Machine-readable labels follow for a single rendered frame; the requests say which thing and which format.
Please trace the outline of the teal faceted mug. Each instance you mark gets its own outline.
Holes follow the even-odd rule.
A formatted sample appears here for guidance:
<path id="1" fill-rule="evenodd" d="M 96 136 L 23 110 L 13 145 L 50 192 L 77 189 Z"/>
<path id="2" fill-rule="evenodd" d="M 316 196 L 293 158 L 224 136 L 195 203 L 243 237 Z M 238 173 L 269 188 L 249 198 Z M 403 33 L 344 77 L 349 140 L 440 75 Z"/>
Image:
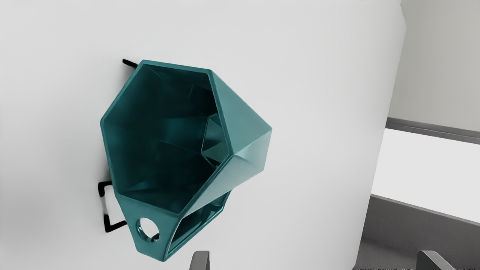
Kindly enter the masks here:
<path id="1" fill-rule="evenodd" d="M 137 251 L 165 262 L 264 170 L 272 128 L 210 69 L 122 62 L 100 120 L 110 182 Z"/>

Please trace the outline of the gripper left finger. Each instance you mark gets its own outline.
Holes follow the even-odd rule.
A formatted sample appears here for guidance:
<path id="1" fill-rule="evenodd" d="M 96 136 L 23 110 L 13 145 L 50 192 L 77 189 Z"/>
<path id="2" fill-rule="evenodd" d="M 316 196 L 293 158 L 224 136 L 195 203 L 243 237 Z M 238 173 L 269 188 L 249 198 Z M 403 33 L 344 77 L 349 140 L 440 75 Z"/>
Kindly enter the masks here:
<path id="1" fill-rule="evenodd" d="M 190 270 L 210 270 L 210 251 L 195 251 L 190 263 Z"/>

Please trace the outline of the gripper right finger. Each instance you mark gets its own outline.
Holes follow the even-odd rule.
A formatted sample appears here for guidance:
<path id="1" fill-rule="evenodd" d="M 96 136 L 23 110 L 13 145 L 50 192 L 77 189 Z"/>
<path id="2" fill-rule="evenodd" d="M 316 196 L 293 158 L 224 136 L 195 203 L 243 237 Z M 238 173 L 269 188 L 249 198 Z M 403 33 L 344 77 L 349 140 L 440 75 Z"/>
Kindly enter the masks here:
<path id="1" fill-rule="evenodd" d="M 432 250 L 420 250 L 417 253 L 416 270 L 456 270 L 439 253 Z"/>

